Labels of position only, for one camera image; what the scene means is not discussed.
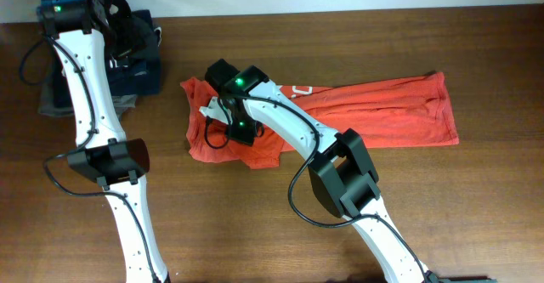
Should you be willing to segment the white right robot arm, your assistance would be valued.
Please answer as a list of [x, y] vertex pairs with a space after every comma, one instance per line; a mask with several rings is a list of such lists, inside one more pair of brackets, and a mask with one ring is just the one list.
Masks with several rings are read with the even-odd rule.
[[377, 170], [363, 139], [314, 119], [252, 65], [238, 71], [220, 59], [207, 68], [217, 92], [200, 112], [227, 127], [225, 136], [248, 146], [268, 127], [304, 159], [295, 174], [308, 172], [318, 202], [338, 223], [353, 227], [369, 247], [388, 282], [431, 282], [433, 276], [394, 226], [377, 186]]

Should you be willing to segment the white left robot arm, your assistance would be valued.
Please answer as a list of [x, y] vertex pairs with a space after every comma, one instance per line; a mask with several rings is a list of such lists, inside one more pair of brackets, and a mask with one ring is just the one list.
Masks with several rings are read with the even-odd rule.
[[107, 78], [109, 70], [149, 57], [156, 32], [134, 22], [126, 0], [41, 0], [37, 17], [63, 67], [75, 116], [76, 148], [62, 156], [108, 201], [126, 280], [168, 282], [147, 202], [149, 153], [144, 140], [127, 138]]

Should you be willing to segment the red t-shirt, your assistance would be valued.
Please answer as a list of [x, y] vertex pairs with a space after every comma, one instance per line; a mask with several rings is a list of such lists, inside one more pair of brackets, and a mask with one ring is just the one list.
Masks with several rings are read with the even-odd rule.
[[[211, 126], [199, 109], [216, 92], [192, 77], [181, 82], [189, 106], [186, 138], [193, 159], [208, 163], [240, 160], [251, 169], [278, 167], [280, 155], [292, 150], [267, 129], [253, 145], [225, 138], [226, 126]], [[426, 76], [367, 82], [339, 88], [284, 85], [280, 91], [318, 121], [343, 132], [355, 130], [367, 148], [448, 146], [459, 142], [445, 76]]]

